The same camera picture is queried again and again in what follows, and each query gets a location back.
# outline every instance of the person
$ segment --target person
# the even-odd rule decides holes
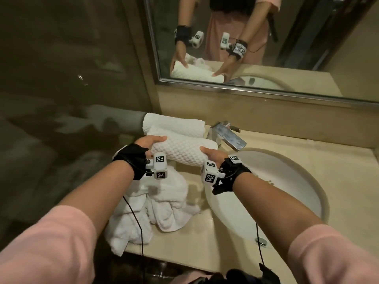
[[[151,157],[151,146],[165,140],[149,135],[132,147]],[[224,152],[200,150],[217,167],[226,162]],[[122,157],[114,158],[14,239],[0,253],[0,283],[91,283],[97,237],[132,180],[142,175],[130,163]],[[247,168],[238,174],[230,190],[299,283],[379,282],[379,263],[373,256],[324,224],[291,195]]]
[[[192,16],[198,0],[180,0],[178,26],[191,27]],[[210,0],[211,17],[206,34],[205,54],[211,61],[223,62],[213,76],[223,74],[228,82],[240,63],[261,65],[269,34],[268,14],[279,11],[282,0]],[[230,33],[230,41],[247,43],[247,51],[241,60],[220,49],[224,32]],[[176,42],[176,50],[171,60],[170,72],[175,61],[185,67],[186,45]]]

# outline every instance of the white sink basin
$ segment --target white sink basin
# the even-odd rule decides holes
[[[262,149],[244,149],[238,157],[261,179],[271,182],[299,201],[327,222],[329,204],[325,192],[304,168],[280,154]],[[206,198],[214,214],[234,233],[245,239],[257,238],[255,221],[233,192],[213,195],[210,187],[205,188]],[[259,237],[268,242],[259,229]]]

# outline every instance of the beige countertop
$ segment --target beige countertop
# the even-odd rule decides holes
[[[222,65],[222,62],[217,61],[205,61],[205,63],[213,71],[218,70]],[[265,78],[287,88],[291,92],[343,97],[332,75],[328,72],[241,64],[234,73],[233,78],[240,76]]]
[[[372,150],[249,131],[241,131],[239,136],[247,148],[282,154],[306,169],[329,200],[328,223],[379,257],[379,165]],[[231,152],[225,143],[222,149]],[[163,233],[154,226],[154,236],[149,245],[144,245],[144,254],[212,272],[240,268],[260,275],[258,245],[234,234],[211,212],[200,168],[178,163],[177,170],[188,182],[188,200],[198,203],[201,212],[175,232]],[[140,254],[141,247],[128,244],[126,251]],[[262,254],[282,283],[296,283],[272,247],[263,248]]]

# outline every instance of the person's left hand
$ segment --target person's left hand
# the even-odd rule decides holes
[[[237,61],[236,56],[229,56],[218,71],[216,71],[212,76],[215,77],[222,74],[224,75],[224,82],[230,81],[230,78],[239,68],[241,60]]]
[[[147,135],[137,139],[135,144],[138,144],[140,147],[148,148],[149,150],[146,152],[146,158],[152,158],[153,156],[150,152],[152,145],[156,142],[164,142],[166,139],[166,136]]]

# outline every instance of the chrome faucet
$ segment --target chrome faucet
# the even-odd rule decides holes
[[[223,140],[234,151],[239,151],[246,146],[246,142],[233,133],[233,131],[239,133],[241,130],[235,126],[231,126],[228,121],[224,121],[223,123],[218,122],[214,126],[211,126],[206,138],[215,141],[218,147],[221,146],[221,140]]]

